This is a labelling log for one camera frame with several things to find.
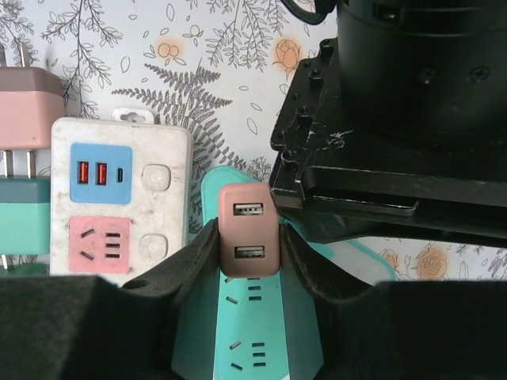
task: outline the orange flower print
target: orange flower print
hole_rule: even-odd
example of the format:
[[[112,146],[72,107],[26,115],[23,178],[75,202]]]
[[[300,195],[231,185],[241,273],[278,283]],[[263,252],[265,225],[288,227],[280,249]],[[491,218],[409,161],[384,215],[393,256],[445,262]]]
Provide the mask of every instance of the orange flower print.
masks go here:
[[[438,249],[427,249],[417,256],[419,279],[441,279],[447,271],[447,256]]]
[[[292,40],[282,40],[276,44],[275,52],[278,60],[274,64],[284,68],[287,78],[299,64],[300,51],[301,47],[298,47]]]
[[[380,256],[385,259],[391,267],[393,267],[395,272],[398,271],[398,254],[395,251],[385,249],[380,253]]]
[[[186,66],[186,62],[181,58],[182,48],[182,44],[177,41],[164,39],[155,45],[155,47],[151,45],[151,53],[146,53],[145,56],[148,58],[155,58],[156,55],[158,55],[160,58],[164,58],[166,60],[165,66],[169,65],[171,61],[174,61],[179,65]]]

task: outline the white power strip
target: white power strip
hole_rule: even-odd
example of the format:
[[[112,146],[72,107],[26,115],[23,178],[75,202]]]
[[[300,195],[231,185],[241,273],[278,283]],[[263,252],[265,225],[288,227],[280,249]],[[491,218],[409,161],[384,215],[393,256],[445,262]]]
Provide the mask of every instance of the white power strip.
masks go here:
[[[63,118],[52,129],[51,275],[124,284],[186,244],[193,137]]]

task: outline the pink outlet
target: pink outlet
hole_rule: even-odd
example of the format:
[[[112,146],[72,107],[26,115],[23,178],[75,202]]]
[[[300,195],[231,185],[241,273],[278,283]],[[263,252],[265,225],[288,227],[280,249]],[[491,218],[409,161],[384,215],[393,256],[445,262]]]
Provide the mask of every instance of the pink outlet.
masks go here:
[[[129,218],[73,216],[69,223],[69,270],[74,273],[127,273]]]

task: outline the plug prong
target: plug prong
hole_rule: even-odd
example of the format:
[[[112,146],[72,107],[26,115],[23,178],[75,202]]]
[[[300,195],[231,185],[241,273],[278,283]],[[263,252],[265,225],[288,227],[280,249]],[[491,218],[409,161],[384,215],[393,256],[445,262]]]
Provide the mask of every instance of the plug prong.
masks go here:
[[[0,44],[0,67],[7,67],[6,49]]]
[[[29,178],[37,177],[36,164],[35,164],[35,152],[33,150],[29,150],[26,153],[26,161],[28,163]]]
[[[22,42],[19,43],[19,56],[21,57],[21,67],[30,67],[29,49]]]
[[[14,175],[14,159],[12,150],[3,151],[3,174],[8,178]]]

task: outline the black cable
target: black cable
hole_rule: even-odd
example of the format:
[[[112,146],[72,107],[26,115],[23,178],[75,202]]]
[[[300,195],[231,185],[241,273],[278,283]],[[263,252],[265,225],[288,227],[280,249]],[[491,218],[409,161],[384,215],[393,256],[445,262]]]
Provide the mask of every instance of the black cable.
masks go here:
[[[310,25],[318,25],[321,24],[327,16],[326,12],[322,13],[313,13],[304,10],[300,6],[294,3],[294,0],[281,0],[282,4],[284,4],[285,8],[294,16],[299,18],[301,21],[306,22]]]

